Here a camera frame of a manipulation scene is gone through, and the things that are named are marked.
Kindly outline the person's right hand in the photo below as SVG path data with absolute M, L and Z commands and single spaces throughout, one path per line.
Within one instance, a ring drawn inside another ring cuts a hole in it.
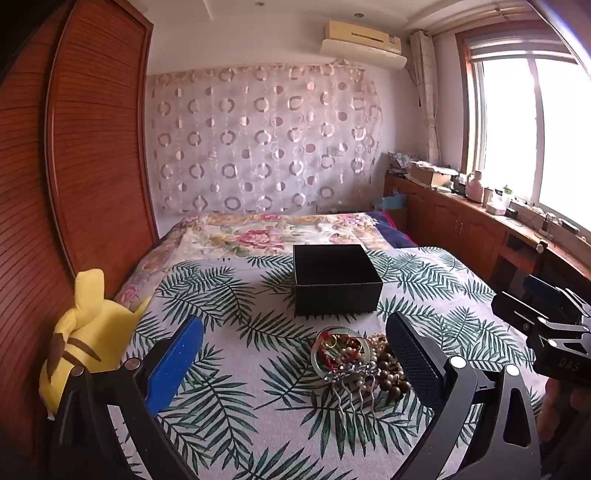
M 591 390 L 574 388 L 559 380 L 549 378 L 545 385 L 545 397 L 537 418 L 537 430 L 541 441 L 550 441 L 560 422 L 566 405 L 574 410 L 589 413 L 591 409 Z

